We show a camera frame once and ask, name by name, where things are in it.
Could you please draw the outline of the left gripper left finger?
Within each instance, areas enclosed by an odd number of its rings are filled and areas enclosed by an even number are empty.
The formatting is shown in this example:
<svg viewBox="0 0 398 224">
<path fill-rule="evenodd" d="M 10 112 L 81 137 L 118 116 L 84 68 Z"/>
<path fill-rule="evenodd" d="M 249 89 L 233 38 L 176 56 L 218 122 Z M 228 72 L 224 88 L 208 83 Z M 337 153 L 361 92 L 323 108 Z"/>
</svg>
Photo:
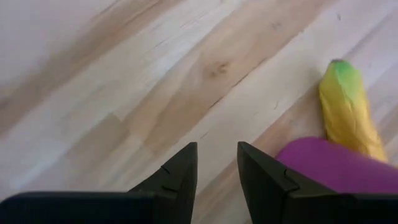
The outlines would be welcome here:
<svg viewBox="0 0 398 224">
<path fill-rule="evenodd" d="M 191 142 L 127 192 L 24 192 L 0 202 L 0 224 L 190 224 L 197 189 Z"/>
</svg>

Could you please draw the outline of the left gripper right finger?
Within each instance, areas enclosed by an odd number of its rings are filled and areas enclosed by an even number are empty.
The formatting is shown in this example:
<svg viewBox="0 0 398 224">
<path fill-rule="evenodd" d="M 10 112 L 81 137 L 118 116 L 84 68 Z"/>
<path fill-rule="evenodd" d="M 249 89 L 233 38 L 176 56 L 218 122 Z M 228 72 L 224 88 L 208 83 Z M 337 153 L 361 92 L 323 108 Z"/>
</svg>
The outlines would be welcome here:
<svg viewBox="0 0 398 224">
<path fill-rule="evenodd" d="M 237 159 L 253 224 L 398 224 L 398 194 L 338 193 L 246 142 Z"/>
</svg>

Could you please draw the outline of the purple round object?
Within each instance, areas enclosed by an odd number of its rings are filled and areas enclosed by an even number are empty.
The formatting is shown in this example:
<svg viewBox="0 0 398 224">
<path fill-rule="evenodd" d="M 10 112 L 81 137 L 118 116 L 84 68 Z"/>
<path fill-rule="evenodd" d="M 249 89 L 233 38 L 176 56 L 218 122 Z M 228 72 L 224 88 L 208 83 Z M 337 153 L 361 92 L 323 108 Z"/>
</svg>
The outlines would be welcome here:
<svg viewBox="0 0 398 224">
<path fill-rule="evenodd" d="M 398 194 L 398 168 L 325 139 L 294 140 L 275 158 L 339 193 Z"/>
</svg>

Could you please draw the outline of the yellow toy banana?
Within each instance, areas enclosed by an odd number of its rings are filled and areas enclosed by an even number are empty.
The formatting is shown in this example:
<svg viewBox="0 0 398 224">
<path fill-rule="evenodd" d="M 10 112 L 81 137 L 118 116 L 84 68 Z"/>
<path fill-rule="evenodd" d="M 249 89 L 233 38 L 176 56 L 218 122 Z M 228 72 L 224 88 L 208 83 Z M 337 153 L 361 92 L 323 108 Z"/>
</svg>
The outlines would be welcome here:
<svg viewBox="0 0 398 224">
<path fill-rule="evenodd" d="M 360 72 L 348 61 L 334 59 L 328 64 L 318 92 L 328 139 L 387 163 Z"/>
</svg>

